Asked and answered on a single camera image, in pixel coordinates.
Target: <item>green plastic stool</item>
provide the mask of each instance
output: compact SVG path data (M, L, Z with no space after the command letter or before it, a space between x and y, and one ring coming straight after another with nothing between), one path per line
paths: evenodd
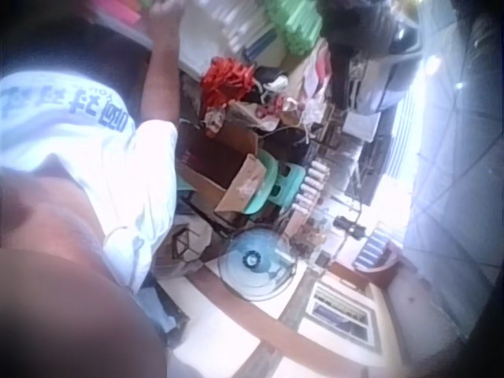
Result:
M244 214L255 214L262 209L262 206L268 201L268 196L275 185L278 177L278 161L264 150L258 152L259 161L266 167L265 180L262 182L259 190L250 199L244 209Z
M306 176L306 169L300 165L286 163L288 169L287 175L278 173L275 185L268 197L268 200L286 208L294 201L296 194L301 187L302 181Z

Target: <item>person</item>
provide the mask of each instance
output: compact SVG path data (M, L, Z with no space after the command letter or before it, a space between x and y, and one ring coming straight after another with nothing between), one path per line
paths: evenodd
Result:
M114 89L31 51L2 77L0 325L33 376L166 376L132 296L175 212L182 15L183 0L150 9L139 124Z

